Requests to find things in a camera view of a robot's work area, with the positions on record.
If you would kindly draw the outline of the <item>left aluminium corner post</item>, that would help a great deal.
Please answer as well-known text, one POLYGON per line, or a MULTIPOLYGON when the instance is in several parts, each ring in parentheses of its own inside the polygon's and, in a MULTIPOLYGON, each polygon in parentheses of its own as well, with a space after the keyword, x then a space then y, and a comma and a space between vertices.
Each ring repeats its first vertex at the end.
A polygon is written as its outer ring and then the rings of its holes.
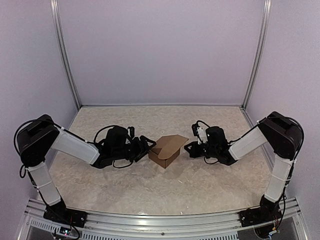
POLYGON ((71 66, 70 66, 70 61, 68 58, 67 48, 66 48, 65 41, 64 41, 62 22, 61 22, 60 11, 59 11, 59 2, 57 0, 51 0, 50 7, 51 7, 51 14, 52 14, 52 19, 53 19, 55 34, 56 34, 56 38, 57 38, 58 49, 60 52, 62 65, 63 65, 65 75, 67 78, 67 83, 70 88, 73 102, 76 106, 76 109, 79 111, 82 107, 82 104, 81 104, 81 100, 80 100, 80 97, 78 94, 76 83, 73 78, 73 74, 72 74, 72 70, 71 70, 71 66))

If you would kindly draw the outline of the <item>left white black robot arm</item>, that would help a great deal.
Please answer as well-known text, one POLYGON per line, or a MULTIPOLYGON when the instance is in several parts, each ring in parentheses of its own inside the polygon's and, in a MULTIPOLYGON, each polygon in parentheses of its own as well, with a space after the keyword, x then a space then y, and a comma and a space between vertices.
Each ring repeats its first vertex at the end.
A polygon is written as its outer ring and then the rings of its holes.
POLYGON ((144 135, 136 136, 133 126, 125 128, 114 124, 101 128, 93 140, 88 141, 44 114, 20 125, 14 133, 13 144, 34 188, 51 207, 50 214, 63 223, 70 218, 70 211, 61 204, 63 198, 49 173, 47 155, 63 153, 93 168, 104 169, 119 160, 125 160, 131 166, 157 143, 144 135))

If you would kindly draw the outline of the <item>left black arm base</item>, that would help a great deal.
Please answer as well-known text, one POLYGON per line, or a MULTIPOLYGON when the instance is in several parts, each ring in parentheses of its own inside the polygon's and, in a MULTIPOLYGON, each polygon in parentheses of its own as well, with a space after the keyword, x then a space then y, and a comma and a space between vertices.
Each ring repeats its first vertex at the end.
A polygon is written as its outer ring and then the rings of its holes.
POLYGON ((63 200, 51 206, 46 205, 43 214, 46 220, 79 228, 85 226, 87 216, 85 211, 67 208, 63 200))

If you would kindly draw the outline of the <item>front aluminium frame rail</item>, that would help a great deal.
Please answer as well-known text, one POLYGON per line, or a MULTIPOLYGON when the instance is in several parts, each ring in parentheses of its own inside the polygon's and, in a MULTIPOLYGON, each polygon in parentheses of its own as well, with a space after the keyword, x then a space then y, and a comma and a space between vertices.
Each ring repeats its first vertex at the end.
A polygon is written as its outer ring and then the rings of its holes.
MULTIPOLYGON (((57 235, 65 224, 44 219, 46 206, 42 201, 29 199, 19 224, 17 240, 27 240, 35 228, 57 235)), ((81 240, 236 240, 240 231, 256 238, 255 230, 273 222, 242 227, 238 212, 244 209, 195 215, 130 215, 88 211, 84 227, 77 227, 81 240)), ((286 200, 285 215, 272 240, 310 240, 306 223, 295 198, 286 200)))

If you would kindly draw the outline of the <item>right aluminium corner post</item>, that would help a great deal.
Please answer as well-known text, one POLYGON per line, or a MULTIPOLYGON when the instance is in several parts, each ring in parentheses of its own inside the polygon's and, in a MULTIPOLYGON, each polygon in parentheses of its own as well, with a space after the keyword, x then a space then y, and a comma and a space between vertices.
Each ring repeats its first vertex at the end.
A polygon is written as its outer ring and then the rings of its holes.
POLYGON ((263 11, 262 11, 262 19, 260 24, 260 30, 258 35, 258 42, 257 47, 253 59, 253 65, 249 76, 249 82, 245 91, 244 99, 242 102, 242 109, 245 112, 249 106, 250 99, 253 94, 254 85, 257 79, 257 75, 259 72, 259 67, 261 63, 261 59, 263 56, 266 36, 268 32, 268 26, 269 26, 269 20, 270 20, 270 13, 271 13, 271 7, 272 7, 272 1, 271 0, 265 0, 263 11))

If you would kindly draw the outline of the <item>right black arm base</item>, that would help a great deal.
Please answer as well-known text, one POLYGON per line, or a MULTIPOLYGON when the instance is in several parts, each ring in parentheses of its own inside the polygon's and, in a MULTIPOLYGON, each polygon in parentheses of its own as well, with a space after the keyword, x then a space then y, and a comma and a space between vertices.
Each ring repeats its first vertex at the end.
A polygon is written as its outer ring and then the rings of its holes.
POLYGON ((263 195, 260 199, 259 206, 247 208, 238 213, 242 227, 258 225, 282 218, 282 212, 279 206, 280 200, 272 202, 263 195))

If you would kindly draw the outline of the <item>aluminium corner post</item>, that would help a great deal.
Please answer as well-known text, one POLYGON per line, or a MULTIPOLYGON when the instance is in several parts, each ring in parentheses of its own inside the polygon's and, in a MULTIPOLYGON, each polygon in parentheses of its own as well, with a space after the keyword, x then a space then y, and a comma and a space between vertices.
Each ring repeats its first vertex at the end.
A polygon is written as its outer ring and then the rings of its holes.
POLYGON ((57 38, 58 49, 60 52, 62 65, 63 65, 65 75, 67 78, 67 83, 70 88, 73 102, 76 106, 76 109, 79 111, 82 107, 82 104, 81 104, 81 100, 80 100, 80 97, 78 94, 76 83, 73 78, 73 74, 72 74, 72 70, 71 70, 71 66, 70 66, 70 61, 68 58, 67 48, 66 48, 65 41, 64 41, 62 22, 61 22, 60 11, 59 11, 59 2, 57 0, 51 0, 50 7, 51 7, 51 14, 52 14, 52 19, 53 19, 55 34, 56 34, 56 38, 57 38))
POLYGON ((254 85, 257 79, 257 75, 259 72, 259 67, 261 63, 261 59, 263 56, 266 36, 268 32, 268 26, 269 26, 269 20, 270 20, 270 13, 271 13, 271 7, 272 7, 272 1, 271 0, 265 0, 263 11, 262 11, 262 19, 260 24, 260 30, 258 35, 258 42, 257 47, 253 59, 253 65, 249 76, 249 82, 245 91, 244 99, 242 102, 242 109, 245 112, 249 106, 250 99, 253 94, 254 85))

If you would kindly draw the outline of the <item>brown cardboard box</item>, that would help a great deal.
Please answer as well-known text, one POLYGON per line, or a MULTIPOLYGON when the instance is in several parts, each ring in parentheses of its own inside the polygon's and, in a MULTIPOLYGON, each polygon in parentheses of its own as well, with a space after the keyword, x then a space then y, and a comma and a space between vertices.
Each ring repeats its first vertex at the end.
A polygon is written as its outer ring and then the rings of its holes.
POLYGON ((162 136, 149 151, 148 158, 166 169, 180 155, 181 148, 188 140, 179 134, 162 136))

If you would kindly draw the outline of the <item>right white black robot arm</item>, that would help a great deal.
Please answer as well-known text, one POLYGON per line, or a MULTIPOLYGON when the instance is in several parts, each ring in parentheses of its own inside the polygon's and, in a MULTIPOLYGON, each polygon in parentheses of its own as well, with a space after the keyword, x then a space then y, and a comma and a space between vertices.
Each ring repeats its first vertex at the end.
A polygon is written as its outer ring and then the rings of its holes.
POLYGON ((260 222, 268 221, 276 212, 273 204, 281 199, 292 178, 303 146, 305 133, 301 124, 292 117, 273 111, 235 140, 227 140, 225 131, 219 126, 203 129, 199 124, 197 121, 191 126, 197 140, 184 146, 190 158, 215 159, 220 164, 231 166, 260 147, 273 152, 271 177, 262 197, 266 203, 255 212, 260 222))

